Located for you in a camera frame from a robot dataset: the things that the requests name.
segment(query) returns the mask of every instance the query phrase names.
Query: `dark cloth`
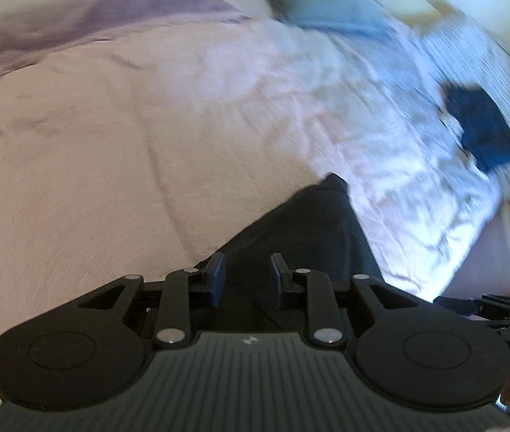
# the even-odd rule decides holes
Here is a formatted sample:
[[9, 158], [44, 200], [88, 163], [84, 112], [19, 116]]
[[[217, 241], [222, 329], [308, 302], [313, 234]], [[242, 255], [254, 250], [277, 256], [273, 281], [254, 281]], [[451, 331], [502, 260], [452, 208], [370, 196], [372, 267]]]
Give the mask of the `dark cloth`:
[[494, 100], [482, 88], [445, 87], [447, 111], [463, 127], [461, 145], [487, 173], [510, 162], [510, 128]]
[[[292, 270], [312, 268], [331, 280], [381, 271], [351, 207], [347, 183], [329, 175], [295, 193], [223, 245], [225, 286], [217, 310], [194, 313], [195, 329], [266, 331], [301, 328], [301, 314], [268, 312], [258, 301], [271, 295], [270, 257], [280, 253]], [[207, 260], [197, 267], [204, 268]]]

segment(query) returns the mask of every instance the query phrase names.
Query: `white bedsheet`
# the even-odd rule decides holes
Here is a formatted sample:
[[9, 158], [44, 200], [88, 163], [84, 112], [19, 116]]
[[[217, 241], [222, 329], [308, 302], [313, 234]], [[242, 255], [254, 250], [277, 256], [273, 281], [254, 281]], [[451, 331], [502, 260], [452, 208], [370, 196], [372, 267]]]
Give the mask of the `white bedsheet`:
[[437, 296], [496, 184], [467, 170], [420, 80], [402, 77], [409, 60], [369, 62], [375, 45], [197, 23], [2, 77], [0, 333], [123, 274], [192, 265], [329, 171], [385, 278]]

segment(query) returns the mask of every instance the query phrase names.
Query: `wrinkled fabric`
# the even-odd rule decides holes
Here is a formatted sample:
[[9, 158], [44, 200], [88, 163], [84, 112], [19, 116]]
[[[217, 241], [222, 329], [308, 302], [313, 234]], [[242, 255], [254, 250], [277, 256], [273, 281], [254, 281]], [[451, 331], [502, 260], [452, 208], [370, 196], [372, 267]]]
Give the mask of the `wrinkled fabric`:
[[461, 145], [477, 160], [477, 168], [489, 173], [510, 162], [510, 128], [497, 104], [484, 89], [448, 85], [447, 111], [463, 129]]
[[[439, 83], [481, 86], [501, 109], [510, 128], [510, 53], [477, 22], [461, 13], [441, 18], [418, 40], [431, 60], [431, 75]], [[502, 195], [510, 199], [510, 163], [498, 167]]]
[[198, 23], [0, 78], [0, 333], [124, 274], [193, 265], [329, 172], [385, 280], [434, 299], [496, 184], [467, 169], [417, 68], [393, 78], [377, 50], [274, 21]]

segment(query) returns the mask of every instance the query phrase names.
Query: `dark blue towel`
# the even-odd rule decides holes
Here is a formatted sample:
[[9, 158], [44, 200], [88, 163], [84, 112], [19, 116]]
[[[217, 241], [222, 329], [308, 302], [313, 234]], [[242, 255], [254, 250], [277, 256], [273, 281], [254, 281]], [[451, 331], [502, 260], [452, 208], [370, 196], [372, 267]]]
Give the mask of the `dark blue towel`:
[[510, 128], [494, 100], [484, 89], [445, 87], [447, 111], [463, 127], [461, 144], [487, 173], [510, 162]]

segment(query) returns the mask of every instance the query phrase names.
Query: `bed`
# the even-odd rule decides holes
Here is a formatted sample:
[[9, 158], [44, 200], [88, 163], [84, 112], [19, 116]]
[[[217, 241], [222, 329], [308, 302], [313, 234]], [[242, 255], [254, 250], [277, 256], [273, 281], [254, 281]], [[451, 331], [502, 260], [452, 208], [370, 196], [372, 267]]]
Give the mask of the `bed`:
[[[438, 296], [510, 168], [478, 170], [441, 110], [436, 34], [474, 23], [415, 31], [366, 1], [358, 24], [279, 22], [267, 0], [0, 0], [0, 333], [193, 266], [330, 172], [385, 279]], [[497, 54], [507, 85], [486, 86], [509, 119]]]

